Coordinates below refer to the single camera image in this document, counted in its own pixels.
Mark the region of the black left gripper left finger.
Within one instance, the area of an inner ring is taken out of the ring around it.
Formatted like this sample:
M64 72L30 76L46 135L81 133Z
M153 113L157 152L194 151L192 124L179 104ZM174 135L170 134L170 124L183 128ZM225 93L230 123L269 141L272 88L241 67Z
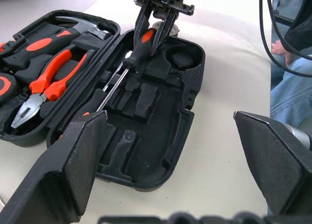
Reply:
M72 121L0 213L2 224L72 224L84 215L103 153L107 112Z

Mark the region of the person's bare hand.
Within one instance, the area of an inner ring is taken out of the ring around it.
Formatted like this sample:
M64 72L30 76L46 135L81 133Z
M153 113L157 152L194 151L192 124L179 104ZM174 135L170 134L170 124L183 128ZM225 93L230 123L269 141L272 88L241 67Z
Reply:
M293 54L291 52L288 52L282 45L281 41L278 40L275 43L272 43L271 45L271 52L274 55L281 55L285 58L285 65L289 67L292 63L292 57Z

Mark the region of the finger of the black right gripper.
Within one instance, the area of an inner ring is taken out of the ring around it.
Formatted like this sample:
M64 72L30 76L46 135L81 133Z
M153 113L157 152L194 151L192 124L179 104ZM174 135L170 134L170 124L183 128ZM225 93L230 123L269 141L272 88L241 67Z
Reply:
M139 38L148 30L150 25L149 18L151 12L152 12L152 4L144 3L141 7L141 10L135 23L134 45L136 45Z
M161 23L155 34L150 53L151 56L156 53L158 47L168 38L177 17L178 12L173 8L169 8L164 22Z

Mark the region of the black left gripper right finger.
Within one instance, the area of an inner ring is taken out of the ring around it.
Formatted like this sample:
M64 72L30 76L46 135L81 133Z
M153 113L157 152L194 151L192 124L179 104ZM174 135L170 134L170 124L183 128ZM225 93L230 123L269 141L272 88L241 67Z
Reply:
M235 111L249 170L274 215L312 213L312 126Z

